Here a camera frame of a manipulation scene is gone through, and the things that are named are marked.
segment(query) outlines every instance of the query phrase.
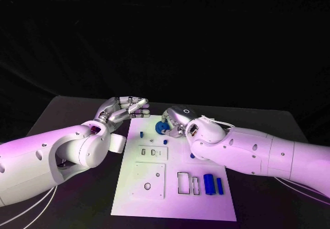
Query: black curtain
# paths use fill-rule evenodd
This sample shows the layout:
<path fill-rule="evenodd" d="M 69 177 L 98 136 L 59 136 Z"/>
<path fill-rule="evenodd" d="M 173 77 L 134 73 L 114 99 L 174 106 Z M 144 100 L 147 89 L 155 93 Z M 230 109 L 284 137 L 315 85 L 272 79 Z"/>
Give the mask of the black curtain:
<path fill-rule="evenodd" d="M 327 144 L 327 1 L 1 3 L 0 141 L 56 95 L 287 110 Z"/>

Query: dark table surface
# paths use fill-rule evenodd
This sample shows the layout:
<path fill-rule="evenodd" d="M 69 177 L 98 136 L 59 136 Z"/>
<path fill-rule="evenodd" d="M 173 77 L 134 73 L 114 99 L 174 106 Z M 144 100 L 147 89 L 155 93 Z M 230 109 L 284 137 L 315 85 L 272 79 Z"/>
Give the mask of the dark table surface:
<path fill-rule="evenodd" d="M 29 132 L 36 135 L 93 118 L 104 99 L 57 96 Z M 173 104 L 150 103 L 153 115 L 161 115 Z M 294 117 L 287 111 L 229 107 L 190 106 L 194 111 L 238 127 L 259 130 L 292 141 L 307 142 Z M 127 136 L 129 121 L 117 134 Z M 324 229 L 330 228 L 330 206 L 310 199 L 272 177 L 245 175 L 226 169 L 238 222 L 111 216 L 122 154 L 108 153 L 101 165 L 73 176 L 57 186 L 52 203 L 29 228 L 134 229 L 134 228 L 225 228 L 225 229 Z M 0 222 L 27 209 L 44 195 L 0 208 Z M 23 228 L 39 215 L 50 196 L 1 229 Z"/>

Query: blue object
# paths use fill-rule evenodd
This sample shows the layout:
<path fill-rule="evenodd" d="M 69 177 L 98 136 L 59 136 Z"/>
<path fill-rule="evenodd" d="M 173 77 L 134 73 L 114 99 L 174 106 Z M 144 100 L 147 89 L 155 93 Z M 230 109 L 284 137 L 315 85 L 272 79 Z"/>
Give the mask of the blue object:
<path fill-rule="evenodd" d="M 204 174 L 204 193 L 206 195 L 214 195 L 214 180 L 212 174 Z"/>
<path fill-rule="evenodd" d="M 216 184 L 217 184 L 217 189 L 219 189 L 219 195 L 223 195 L 222 179 L 220 178 L 216 178 Z"/>
<path fill-rule="evenodd" d="M 160 134 L 160 135 L 164 135 L 161 133 L 161 130 L 168 130 L 170 129 L 170 126 L 168 126 L 168 123 L 167 123 L 167 120 L 166 122 L 163 123 L 161 121 L 157 122 L 155 124 L 155 132 Z"/>

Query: wire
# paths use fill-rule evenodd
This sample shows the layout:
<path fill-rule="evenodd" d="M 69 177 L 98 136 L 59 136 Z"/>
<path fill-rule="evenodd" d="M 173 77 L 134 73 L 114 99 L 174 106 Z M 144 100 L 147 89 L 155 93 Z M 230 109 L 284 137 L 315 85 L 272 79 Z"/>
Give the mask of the wire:
<path fill-rule="evenodd" d="M 214 122 L 214 123 L 219 123 L 219 124 L 226 125 L 226 126 L 229 126 L 229 127 L 235 127 L 235 126 L 233 126 L 232 124 L 229 124 L 229 123 L 214 121 L 213 119 L 207 118 L 204 115 L 202 115 L 202 117 L 203 117 L 204 119 L 210 120 L 210 121 Z"/>
<path fill-rule="evenodd" d="M 314 189 L 305 187 L 304 185 L 301 185 L 301 184 L 298 184 L 298 183 L 295 183 L 295 182 L 292 182 L 291 180 L 287 180 L 287 179 L 284 179 L 284 178 L 281 178 L 281 179 L 282 179 L 284 181 L 287 181 L 288 183 L 291 183 L 291 184 L 294 184 L 294 185 L 297 185 L 297 186 L 305 188 L 307 190 L 310 190 L 310 191 L 312 191 L 314 193 L 317 193 L 317 194 L 323 195 L 324 197 L 327 197 L 321 192 L 318 192 L 318 191 L 315 191 Z"/>
<path fill-rule="evenodd" d="M 7 220 L 6 222 L 3 222 L 0 224 L 0 226 L 3 226 L 4 224 L 7 224 L 8 222 L 11 222 L 17 217 L 20 217 L 26 212 L 29 212 L 34 207 L 36 205 L 43 201 L 43 199 L 47 197 L 49 193 L 52 192 L 53 188 L 49 190 L 47 194 L 43 196 L 43 198 L 19 214 L 16 215 L 10 220 Z"/>
<path fill-rule="evenodd" d="M 315 197 L 312 197 L 312 196 L 310 196 L 310 195 L 307 195 L 305 193 L 302 193 L 301 191 L 298 191 L 295 188 L 292 188 L 289 185 L 287 185 L 276 177 L 275 177 L 275 179 L 285 185 L 285 186 L 288 186 L 292 190 L 295 190 L 297 192 L 300 192 L 302 195 L 305 195 L 307 197 L 310 197 L 310 198 L 312 198 L 312 199 L 315 199 L 317 201 L 320 201 L 320 202 L 323 202 L 324 204 L 327 204 L 327 205 L 330 205 L 330 203 L 328 202 L 325 202 L 325 201 L 323 201 L 323 200 L 320 200 L 320 199 L 317 199 Z"/>
<path fill-rule="evenodd" d="M 46 208 L 47 208 L 47 205 L 49 205 L 50 202 L 52 202 L 53 195 L 52 195 L 50 200 L 49 200 L 49 202 L 47 202 L 47 204 L 46 204 L 46 207 L 43 208 L 43 211 L 40 212 L 40 214 L 37 215 L 37 217 L 34 218 L 34 220 L 27 224 L 27 226 L 26 226 L 23 229 L 26 229 L 26 228 L 29 227 L 29 225 L 37 220 L 39 216 L 43 214 L 43 212 L 44 212 L 44 210 L 46 210 Z"/>

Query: white robotic arm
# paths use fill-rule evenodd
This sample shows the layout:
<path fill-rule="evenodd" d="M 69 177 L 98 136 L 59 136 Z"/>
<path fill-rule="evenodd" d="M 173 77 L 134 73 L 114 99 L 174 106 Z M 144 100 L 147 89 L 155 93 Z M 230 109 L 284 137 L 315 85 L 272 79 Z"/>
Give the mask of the white robotic arm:
<path fill-rule="evenodd" d="M 31 198 L 96 167 L 108 150 L 122 152 L 125 137 L 111 133 L 122 120 L 150 116 L 147 102 L 112 97 L 92 121 L 0 145 L 0 207 Z M 59 166 L 56 156 L 65 161 Z"/>
<path fill-rule="evenodd" d="M 249 175 L 279 177 L 318 190 L 330 197 L 330 147 L 284 140 L 252 129 L 229 129 L 204 116 L 197 118 L 184 106 L 163 114 L 174 128 L 168 136 L 186 135 L 190 150 L 200 160 Z"/>

